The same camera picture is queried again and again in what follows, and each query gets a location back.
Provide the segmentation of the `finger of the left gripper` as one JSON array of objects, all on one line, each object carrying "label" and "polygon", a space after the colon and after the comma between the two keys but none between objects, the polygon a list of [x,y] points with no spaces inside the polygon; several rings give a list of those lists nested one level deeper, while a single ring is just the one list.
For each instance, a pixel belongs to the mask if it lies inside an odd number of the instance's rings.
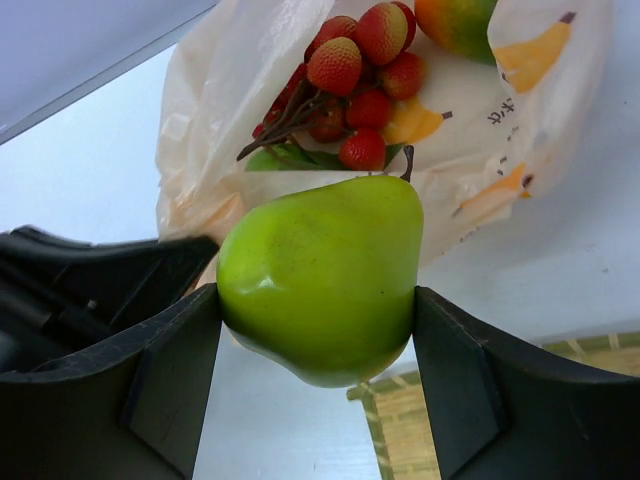
[{"label": "finger of the left gripper", "polygon": [[90,244],[33,226],[2,233],[1,370],[35,370],[162,312],[217,250],[206,236]]}]

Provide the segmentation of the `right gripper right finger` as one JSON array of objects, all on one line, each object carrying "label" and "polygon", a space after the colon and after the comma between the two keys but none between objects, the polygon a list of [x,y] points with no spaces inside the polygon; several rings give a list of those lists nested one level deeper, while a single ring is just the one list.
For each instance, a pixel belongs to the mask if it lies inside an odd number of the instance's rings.
[{"label": "right gripper right finger", "polygon": [[413,343],[442,478],[638,478],[638,379],[549,353],[426,287]]}]

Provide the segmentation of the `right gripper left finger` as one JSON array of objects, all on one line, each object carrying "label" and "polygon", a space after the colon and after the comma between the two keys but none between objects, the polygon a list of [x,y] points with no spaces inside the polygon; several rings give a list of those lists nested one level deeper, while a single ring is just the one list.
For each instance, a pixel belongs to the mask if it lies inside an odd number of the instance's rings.
[{"label": "right gripper left finger", "polygon": [[220,333],[207,284],[106,340],[2,374],[2,478],[192,478]]}]

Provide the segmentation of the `green fake pear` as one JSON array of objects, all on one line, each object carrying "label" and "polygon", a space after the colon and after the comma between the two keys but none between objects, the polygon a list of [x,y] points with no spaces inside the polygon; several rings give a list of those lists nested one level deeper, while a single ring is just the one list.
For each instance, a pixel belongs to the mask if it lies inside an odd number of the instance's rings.
[{"label": "green fake pear", "polygon": [[245,348],[307,384],[386,370],[413,328],[424,229],[410,175],[365,175],[251,210],[220,249],[221,316]]}]

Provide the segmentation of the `translucent plastic bag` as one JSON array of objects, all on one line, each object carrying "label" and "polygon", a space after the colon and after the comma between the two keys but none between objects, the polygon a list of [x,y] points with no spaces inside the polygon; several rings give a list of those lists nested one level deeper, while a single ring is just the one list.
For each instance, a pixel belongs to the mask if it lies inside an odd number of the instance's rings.
[{"label": "translucent plastic bag", "polygon": [[[178,43],[157,141],[161,238],[222,240],[248,210],[344,179],[338,171],[248,173],[237,154],[323,21],[367,8],[365,1],[222,1]],[[427,80],[399,105],[387,138],[415,148],[422,264],[562,180],[613,30],[611,1],[501,1],[486,30],[494,65],[416,36],[411,51],[427,61]]]}]

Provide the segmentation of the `red fake fruit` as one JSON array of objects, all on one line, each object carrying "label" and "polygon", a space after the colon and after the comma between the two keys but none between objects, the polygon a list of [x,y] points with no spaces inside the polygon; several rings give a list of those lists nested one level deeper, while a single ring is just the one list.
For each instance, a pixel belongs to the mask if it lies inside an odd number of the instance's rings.
[{"label": "red fake fruit", "polygon": [[426,78],[425,61],[408,50],[416,29],[401,1],[325,20],[238,159],[250,171],[383,170],[394,107]]}]

